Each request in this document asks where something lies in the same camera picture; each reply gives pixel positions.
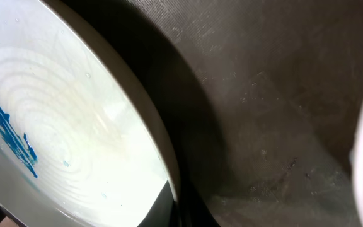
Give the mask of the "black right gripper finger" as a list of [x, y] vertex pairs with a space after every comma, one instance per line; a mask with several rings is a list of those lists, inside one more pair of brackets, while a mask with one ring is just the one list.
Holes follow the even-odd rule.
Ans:
[[147, 216], [138, 227], [178, 227], [178, 209], [169, 182], [166, 182]]

